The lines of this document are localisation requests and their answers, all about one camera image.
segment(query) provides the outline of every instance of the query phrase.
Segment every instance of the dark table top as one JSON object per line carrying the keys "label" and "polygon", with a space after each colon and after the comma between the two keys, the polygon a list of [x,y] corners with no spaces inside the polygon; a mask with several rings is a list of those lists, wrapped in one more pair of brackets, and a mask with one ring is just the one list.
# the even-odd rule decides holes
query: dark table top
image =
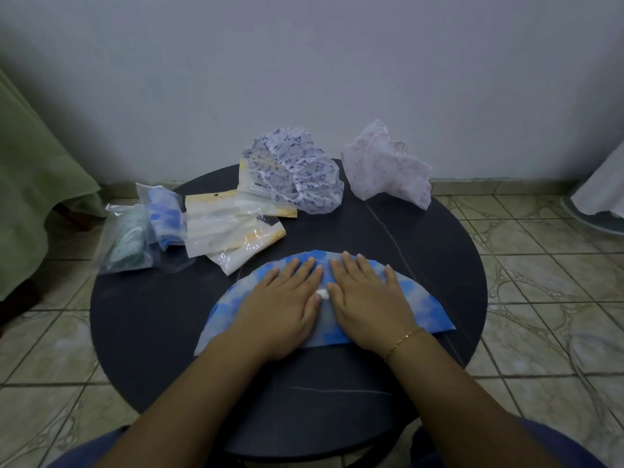
{"label": "dark table top", "polygon": [[[237,279],[309,250],[363,253],[418,281],[457,328],[436,338],[462,367],[468,364],[485,323],[488,291],[467,232],[435,198],[426,212],[385,193],[363,202],[342,171],[341,179],[340,207],[281,219],[286,236],[229,277],[204,256],[178,273],[146,269],[98,276],[90,310],[94,346],[104,372],[134,409],[144,412],[193,361],[210,309]],[[238,166],[230,166],[177,192],[221,192],[237,183]],[[332,391],[344,389],[357,392]],[[219,445],[246,459],[317,459],[370,445],[416,415],[374,354],[354,344],[301,349],[261,371],[228,418]]]}

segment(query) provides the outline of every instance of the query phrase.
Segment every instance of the green fabric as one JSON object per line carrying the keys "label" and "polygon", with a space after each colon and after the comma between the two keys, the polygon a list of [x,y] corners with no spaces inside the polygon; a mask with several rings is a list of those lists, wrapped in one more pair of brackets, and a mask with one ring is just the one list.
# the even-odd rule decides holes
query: green fabric
{"label": "green fabric", "polygon": [[99,189],[0,70],[0,300],[41,264],[52,207],[104,216]]}

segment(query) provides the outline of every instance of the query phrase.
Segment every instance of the finger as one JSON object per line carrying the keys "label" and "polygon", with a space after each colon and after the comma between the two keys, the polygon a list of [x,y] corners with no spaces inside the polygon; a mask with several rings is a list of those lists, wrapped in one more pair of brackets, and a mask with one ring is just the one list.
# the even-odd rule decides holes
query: finger
{"label": "finger", "polygon": [[401,286],[399,285],[399,280],[396,277],[396,273],[394,273],[394,269],[390,267],[390,265],[386,265],[386,268],[384,269],[385,273],[386,273],[386,286],[388,286],[391,289],[401,289]]}
{"label": "finger", "polygon": [[353,258],[351,258],[351,255],[347,251],[343,251],[341,258],[343,259],[343,264],[347,270],[347,274],[354,280],[361,281],[364,275],[362,274],[362,271],[359,270],[357,263],[353,260]]}
{"label": "finger", "polygon": [[351,279],[339,260],[332,259],[330,261],[330,266],[332,267],[331,272],[334,273],[334,279],[340,286],[344,286],[346,281]]}
{"label": "finger", "polygon": [[303,308],[303,315],[301,316],[301,324],[303,325],[304,334],[303,338],[308,338],[308,335],[314,328],[320,307],[321,296],[315,292],[308,298],[306,305]]}
{"label": "finger", "polygon": [[345,311],[345,294],[340,286],[335,283],[327,284],[327,293],[330,295],[330,300],[334,309],[337,310],[336,316]]}
{"label": "finger", "polygon": [[323,277],[323,267],[318,265],[311,274],[307,276],[307,279],[301,283],[299,289],[302,289],[307,294],[311,294],[312,292],[316,292],[318,289],[318,285],[321,283],[321,278]]}
{"label": "finger", "polygon": [[267,287],[269,284],[273,282],[273,280],[277,277],[279,272],[280,272],[280,269],[278,267],[272,267],[271,269],[268,270],[268,272],[260,280],[260,282],[256,285],[256,287],[257,286]]}
{"label": "finger", "polygon": [[284,269],[281,270],[279,276],[275,278],[275,281],[273,281],[273,285],[281,286],[283,283],[288,281],[290,279],[290,276],[292,276],[292,273],[294,273],[294,270],[297,268],[297,266],[299,266],[299,258],[293,258],[292,261],[290,261],[290,263],[288,263],[284,267]]}
{"label": "finger", "polygon": [[308,258],[308,261],[303,263],[299,267],[299,269],[297,269],[297,272],[294,275],[292,275],[292,277],[288,281],[284,283],[284,285],[286,286],[285,288],[295,289],[299,287],[299,284],[304,282],[306,278],[308,277],[308,275],[310,274],[310,271],[312,267],[314,266],[315,262],[316,260],[312,256],[310,256]]}
{"label": "finger", "polygon": [[372,266],[368,262],[368,259],[364,258],[362,254],[358,254],[355,257],[355,260],[359,266],[359,270],[362,271],[363,275],[365,275],[369,279],[379,279],[379,276],[375,274],[375,271],[372,270]]}

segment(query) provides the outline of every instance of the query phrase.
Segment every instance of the blue pants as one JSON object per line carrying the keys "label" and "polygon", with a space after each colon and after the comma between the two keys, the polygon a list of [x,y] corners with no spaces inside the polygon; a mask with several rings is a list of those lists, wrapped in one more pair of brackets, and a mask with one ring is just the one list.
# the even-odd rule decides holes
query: blue pants
{"label": "blue pants", "polygon": [[[520,419],[520,421],[528,432],[566,468],[606,468],[587,449],[555,429],[526,419]],[[68,451],[54,461],[49,468],[90,468],[113,446],[127,428],[128,426],[121,427]],[[421,427],[414,434],[412,443],[412,468],[443,468],[444,464],[435,449],[431,438]]]}

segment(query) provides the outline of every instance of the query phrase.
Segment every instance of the gold bracelet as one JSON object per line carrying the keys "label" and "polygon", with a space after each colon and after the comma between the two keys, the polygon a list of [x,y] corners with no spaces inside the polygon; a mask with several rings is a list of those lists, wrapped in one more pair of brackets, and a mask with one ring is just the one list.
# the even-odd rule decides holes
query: gold bracelet
{"label": "gold bracelet", "polygon": [[396,347],[399,346],[401,343],[403,343],[405,340],[407,340],[408,338],[410,338],[414,333],[422,330],[422,327],[418,327],[415,330],[410,331],[410,333],[408,333],[407,335],[405,335],[403,338],[401,338],[397,343],[394,344],[394,346],[392,348],[390,348],[390,351],[388,352],[388,354],[386,355],[386,359],[384,360],[384,363],[388,362],[388,358],[390,358],[392,356],[392,353],[394,350],[396,350]]}

